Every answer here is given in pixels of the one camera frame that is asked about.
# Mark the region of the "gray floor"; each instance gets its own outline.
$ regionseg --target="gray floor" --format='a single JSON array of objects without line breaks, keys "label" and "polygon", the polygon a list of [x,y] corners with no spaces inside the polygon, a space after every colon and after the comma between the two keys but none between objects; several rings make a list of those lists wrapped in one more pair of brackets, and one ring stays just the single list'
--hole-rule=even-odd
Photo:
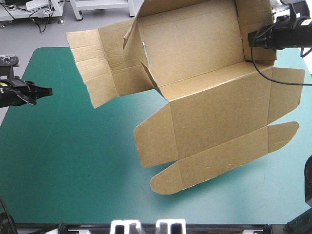
[{"label": "gray floor", "polygon": [[[83,20],[77,21],[70,3],[66,2],[64,24],[49,24],[44,33],[31,21],[14,22],[0,29],[0,54],[14,54],[19,57],[20,67],[15,74],[22,76],[34,50],[40,47],[68,46],[66,32],[94,29],[129,19],[127,8],[84,11]],[[0,109],[0,125],[7,108]]]}]

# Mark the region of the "table surface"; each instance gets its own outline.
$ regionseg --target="table surface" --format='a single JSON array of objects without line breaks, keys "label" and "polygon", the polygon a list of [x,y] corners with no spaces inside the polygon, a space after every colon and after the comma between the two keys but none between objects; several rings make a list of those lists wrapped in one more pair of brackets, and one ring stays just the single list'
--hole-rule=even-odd
[{"label": "table surface", "polygon": [[[297,49],[278,57],[276,66],[303,68],[312,82]],[[300,123],[286,147],[180,193],[158,195],[149,181],[168,165],[143,168],[133,137],[166,104],[156,91],[94,109],[67,47],[37,49],[23,78],[52,87],[54,95],[37,106],[11,107],[0,127],[0,194],[18,223],[285,223],[309,208],[303,170],[312,153],[312,88],[275,122]]]}]

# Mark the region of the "white device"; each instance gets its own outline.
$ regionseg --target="white device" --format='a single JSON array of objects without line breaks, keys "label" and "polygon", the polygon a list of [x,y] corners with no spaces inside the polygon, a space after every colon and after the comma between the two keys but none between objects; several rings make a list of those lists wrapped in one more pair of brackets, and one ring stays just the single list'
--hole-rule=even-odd
[{"label": "white device", "polygon": [[33,11],[50,4],[49,0],[32,0],[26,3],[27,11]]}]

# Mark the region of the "cardboard box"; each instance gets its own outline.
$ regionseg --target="cardboard box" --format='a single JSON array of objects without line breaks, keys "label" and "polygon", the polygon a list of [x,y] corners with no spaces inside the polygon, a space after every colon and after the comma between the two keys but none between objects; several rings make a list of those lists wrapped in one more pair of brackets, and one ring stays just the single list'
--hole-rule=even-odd
[{"label": "cardboard box", "polygon": [[[269,0],[146,0],[131,20],[67,38],[93,106],[156,89],[168,104],[134,130],[141,164],[176,161],[152,189],[173,194],[276,151],[298,129],[268,126],[295,109],[302,87],[267,81],[250,62],[248,33],[271,14]],[[261,70],[303,82],[304,70]]]}]

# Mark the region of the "black mount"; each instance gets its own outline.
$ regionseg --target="black mount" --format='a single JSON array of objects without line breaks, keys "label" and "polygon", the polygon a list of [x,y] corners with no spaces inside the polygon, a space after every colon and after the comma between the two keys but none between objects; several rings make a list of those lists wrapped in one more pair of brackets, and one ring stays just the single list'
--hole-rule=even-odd
[{"label": "black mount", "polygon": [[36,100],[51,96],[52,88],[36,86],[31,81],[24,81],[14,75],[19,58],[15,55],[0,56],[0,108],[6,106],[21,106],[26,103],[36,105]]},{"label": "black mount", "polygon": [[290,14],[277,17],[276,23],[265,26],[256,38],[257,31],[249,33],[250,47],[278,50],[312,47],[312,20],[306,1],[289,0],[282,1],[282,3],[288,5]]}]

